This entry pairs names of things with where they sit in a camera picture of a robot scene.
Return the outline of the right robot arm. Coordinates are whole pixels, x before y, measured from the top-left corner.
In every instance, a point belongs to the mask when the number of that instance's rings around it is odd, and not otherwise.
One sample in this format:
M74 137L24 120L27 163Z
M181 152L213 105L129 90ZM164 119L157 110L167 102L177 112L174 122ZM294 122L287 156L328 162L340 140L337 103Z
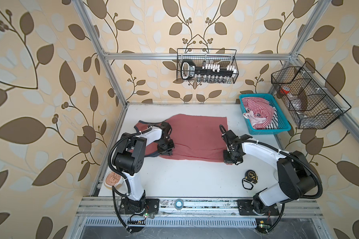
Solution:
M277 149L244 134L237 136L232 130L219 126L221 137L227 149L223 152L226 164L239 165L246 155L252 155L276 169L277 183L256 193L250 203L238 204L238 207L263 216L271 208L281 205L278 218L272 225L260 223L256 230L266 235L273 232L281 221L287 203L299 199L318 199L323 194L322 181L309 166L305 155L299 151L288 152Z

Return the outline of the red tank top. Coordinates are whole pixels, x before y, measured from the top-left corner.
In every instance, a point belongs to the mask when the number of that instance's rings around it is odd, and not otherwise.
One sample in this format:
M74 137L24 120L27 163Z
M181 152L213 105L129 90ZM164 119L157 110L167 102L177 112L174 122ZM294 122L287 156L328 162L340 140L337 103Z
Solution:
M222 139L220 125L227 128L226 117L191 116L178 114L165 120L170 124L174 141L173 155L159 155L158 144L146 147L146 157L172 160L198 160L223 163L223 151L227 149Z

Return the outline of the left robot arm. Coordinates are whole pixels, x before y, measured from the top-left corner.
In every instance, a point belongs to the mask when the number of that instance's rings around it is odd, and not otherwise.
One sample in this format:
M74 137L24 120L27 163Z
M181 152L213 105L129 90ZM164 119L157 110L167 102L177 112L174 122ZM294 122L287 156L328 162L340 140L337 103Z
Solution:
M126 183L126 193L121 193L113 185L112 199L115 214L126 229L133 234L138 232L137 226L145 226L150 215L159 211L159 199L147 199L139 172L143 166L146 147L157 144L154 155L173 155L175 148L170 138L172 127L168 122L150 123L146 129L136 133L124 133L114 144L108 154L109 169L120 176Z

